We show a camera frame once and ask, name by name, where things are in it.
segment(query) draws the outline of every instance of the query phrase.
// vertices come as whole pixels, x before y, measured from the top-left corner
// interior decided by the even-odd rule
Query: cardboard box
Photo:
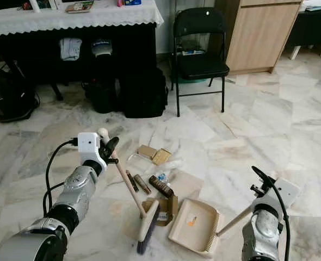
[[[152,202],[154,200],[159,201],[159,205],[161,208],[156,225],[165,227],[167,224],[169,224],[173,220],[174,216],[177,215],[178,198],[175,195],[173,195],[168,200],[149,197],[146,201],[143,202],[143,207],[146,212],[150,209]]]

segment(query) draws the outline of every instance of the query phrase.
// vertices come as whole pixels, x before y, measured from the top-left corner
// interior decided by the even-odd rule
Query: broom handle
[[[238,216],[236,216],[231,222],[229,222],[223,229],[221,229],[218,233],[216,233],[216,236],[221,236],[224,234],[227,230],[229,230],[231,227],[233,227],[236,223],[238,223],[240,220],[245,218],[248,214],[250,214],[251,209],[250,206],[248,206],[246,209],[243,210]]]
[[[103,142],[105,144],[107,144],[107,142],[110,140],[110,138],[108,136],[108,132],[107,132],[106,129],[99,129],[99,135],[102,137],[102,140],[103,140]],[[144,210],[143,205],[139,201],[138,196],[137,196],[136,192],[133,189],[132,183],[130,182],[125,169],[123,169],[122,165],[120,164],[120,161],[119,161],[118,155],[116,153],[116,150],[114,150],[112,152],[112,158],[113,159],[118,159],[118,163],[116,164],[117,169],[118,169],[119,173],[121,174],[124,182],[127,184],[127,187],[129,189],[130,193],[132,194],[132,196],[134,198],[134,201],[137,204],[137,206],[138,206],[138,208],[139,208],[139,210],[141,212],[141,215],[143,216],[143,218],[146,218],[147,217],[146,211]]]

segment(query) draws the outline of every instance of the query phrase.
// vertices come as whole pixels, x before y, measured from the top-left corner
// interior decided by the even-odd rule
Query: white tablecloth
[[[96,26],[125,26],[164,22],[155,0],[143,0],[141,5],[118,7],[117,0],[95,1],[89,13],[67,14],[63,3],[59,10],[32,10],[9,8],[0,10],[0,35]]]

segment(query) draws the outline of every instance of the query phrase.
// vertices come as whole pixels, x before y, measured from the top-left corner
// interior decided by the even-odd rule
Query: chair seat
[[[178,56],[177,64],[178,72],[186,80],[222,77],[230,71],[217,55],[206,53]]]

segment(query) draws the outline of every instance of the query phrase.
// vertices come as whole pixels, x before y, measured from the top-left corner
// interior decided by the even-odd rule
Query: chair leg
[[[178,76],[175,76],[175,83],[176,83],[176,105],[177,105],[177,117],[180,117],[180,101],[178,95]]]
[[[57,100],[58,101],[62,101],[64,98],[63,96],[61,95],[61,92],[59,91],[58,87],[57,87],[57,84],[56,83],[51,83],[51,87],[55,93],[55,95],[57,96]]]
[[[225,77],[222,77],[222,103],[221,103],[221,112],[225,112]]]

